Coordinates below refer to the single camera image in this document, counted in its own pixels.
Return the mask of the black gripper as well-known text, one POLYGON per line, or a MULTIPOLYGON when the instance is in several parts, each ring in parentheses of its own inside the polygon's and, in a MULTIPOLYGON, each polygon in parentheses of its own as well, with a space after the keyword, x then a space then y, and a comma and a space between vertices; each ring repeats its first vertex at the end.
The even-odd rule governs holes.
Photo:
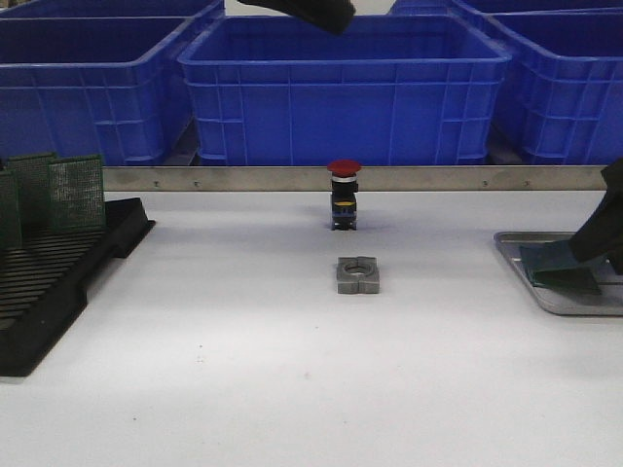
POLYGON ((622 274, 623 159, 601 170, 605 196, 584 225, 568 241, 578 262, 606 256, 614 272, 622 274))

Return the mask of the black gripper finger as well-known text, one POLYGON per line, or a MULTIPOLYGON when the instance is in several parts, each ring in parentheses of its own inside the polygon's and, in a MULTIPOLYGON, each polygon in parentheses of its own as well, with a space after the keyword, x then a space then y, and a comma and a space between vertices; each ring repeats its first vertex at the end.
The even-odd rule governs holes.
POLYGON ((334 35, 344 33, 356 14, 349 0, 241 0, 241 3, 299 18, 334 35))

